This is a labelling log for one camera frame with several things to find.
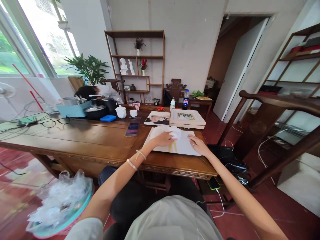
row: woman's hand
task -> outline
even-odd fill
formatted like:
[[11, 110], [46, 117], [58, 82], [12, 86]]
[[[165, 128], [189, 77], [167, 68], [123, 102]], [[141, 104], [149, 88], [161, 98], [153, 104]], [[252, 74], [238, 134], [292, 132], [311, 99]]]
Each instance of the woman's hand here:
[[176, 141], [176, 139], [170, 135], [171, 132], [163, 132], [157, 137], [151, 139], [149, 142], [151, 142], [154, 147], [172, 144], [174, 141]]
[[212, 154], [207, 145], [201, 139], [191, 134], [188, 135], [188, 138], [190, 139], [191, 146], [197, 151], [197, 153], [205, 157], [208, 157]]

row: small vase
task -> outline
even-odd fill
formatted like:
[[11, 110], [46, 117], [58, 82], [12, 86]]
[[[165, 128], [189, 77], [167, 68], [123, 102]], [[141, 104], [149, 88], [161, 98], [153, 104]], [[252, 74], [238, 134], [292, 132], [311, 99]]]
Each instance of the small vase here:
[[136, 87], [132, 83], [131, 86], [130, 86], [130, 91], [135, 91], [135, 90], [136, 90]]

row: white glue bottle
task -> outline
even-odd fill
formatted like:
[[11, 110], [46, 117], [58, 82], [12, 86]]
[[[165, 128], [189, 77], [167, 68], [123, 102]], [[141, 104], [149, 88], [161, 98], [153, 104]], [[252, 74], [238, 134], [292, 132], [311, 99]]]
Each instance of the white glue bottle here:
[[174, 99], [172, 99], [170, 103], [170, 112], [172, 109], [175, 109], [175, 106], [176, 106], [176, 102], [174, 101]]

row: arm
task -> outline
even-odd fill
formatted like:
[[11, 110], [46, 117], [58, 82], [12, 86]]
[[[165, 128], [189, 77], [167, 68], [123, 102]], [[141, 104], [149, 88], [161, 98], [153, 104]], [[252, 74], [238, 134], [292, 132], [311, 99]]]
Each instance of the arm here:
[[248, 190], [229, 172], [228, 169], [208, 149], [207, 145], [199, 138], [189, 135], [191, 145], [201, 155], [205, 156], [222, 178], [238, 207], [254, 225], [259, 237], [264, 240], [288, 239], [272, 217], [261, 204], [248, 192]]
[[[147, 157], [156, 146], [165, 146], [173, 143], [175, 139], [172, 139], [172, 136], [169, 133], [170, 132], [164, 132], [151, 139], [143, 148], [140, 149], [140, 151]], [[136, 153], [129, 160], [136, 168], [138, 168], [143, 162], [144, 157], [142, 154]], [[92, 199], [83, 211], [79, 221], [93, 217], [99, 218], [102, 223], [105, 222], [108, 217], [112, 201], [127, 182], [129, 182], [135, 172], [136, 171], [128, 162], [122, 164], [92, 196]]]

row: white statue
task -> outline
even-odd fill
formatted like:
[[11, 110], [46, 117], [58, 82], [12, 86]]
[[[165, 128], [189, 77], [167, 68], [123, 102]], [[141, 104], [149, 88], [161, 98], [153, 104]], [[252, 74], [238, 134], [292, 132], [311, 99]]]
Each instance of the white statue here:
[[130, 68], [130, 71], [131, 71], [131, 75], [135, 75], [134, 74], [134, 70], [133, 70], [133, 66], [132, 66], [132, 62], [130, 61], [130, 59], [128, 59], [129, 61], [129, 68]]
[[124, 58], [120, 58], [121, 66], [120, 66], [120, 72], [121, 75], [127, 75], [127, 65], [126, 65], [126, 60]]

